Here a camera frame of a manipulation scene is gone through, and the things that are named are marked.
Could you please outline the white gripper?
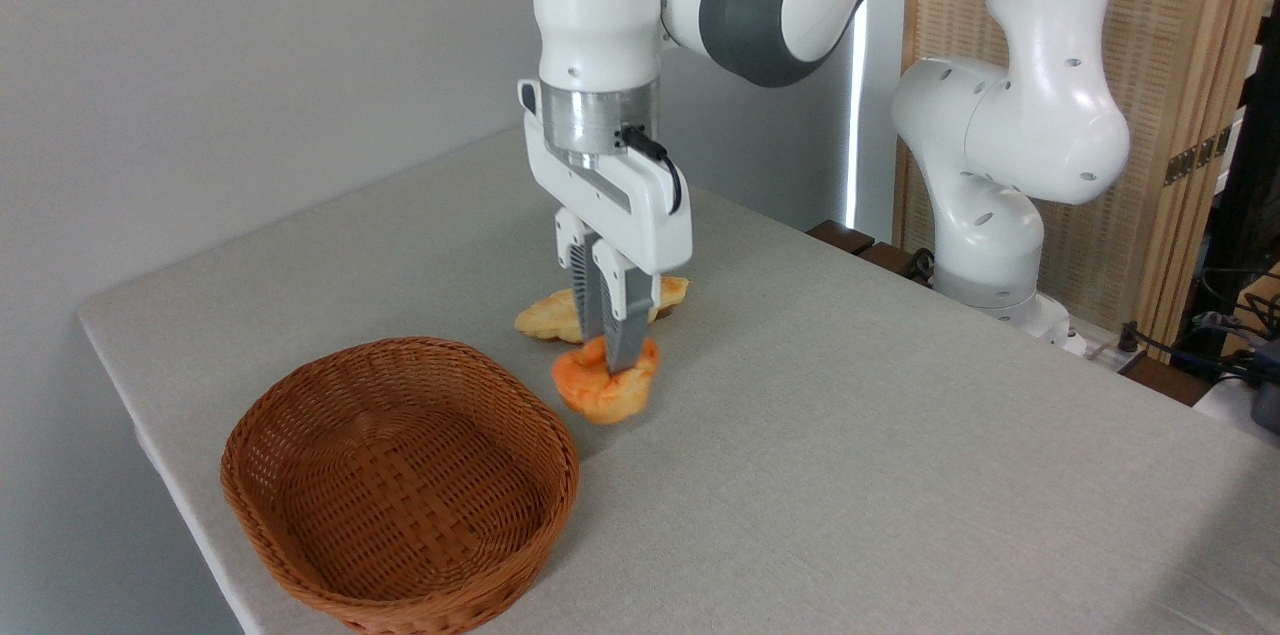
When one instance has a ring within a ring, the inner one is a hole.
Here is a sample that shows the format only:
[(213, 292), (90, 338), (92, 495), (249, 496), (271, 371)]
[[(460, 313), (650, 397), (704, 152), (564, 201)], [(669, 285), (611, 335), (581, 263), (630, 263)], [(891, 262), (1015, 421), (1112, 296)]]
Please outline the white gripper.
[(570, 271), (581, 342), (604, 335), (609, 373), (630, 370), (660, 300), (652, 274), (680, 269), (692, 255), (687, 181), (680, 179), (681, 204), (673, 210), (667, 164), (625, 146), (584, 169), (548, 149), (530, 111), (524, 111), (524, 131), (536, 183), (563, 206), (556, 214), (557, 253)]

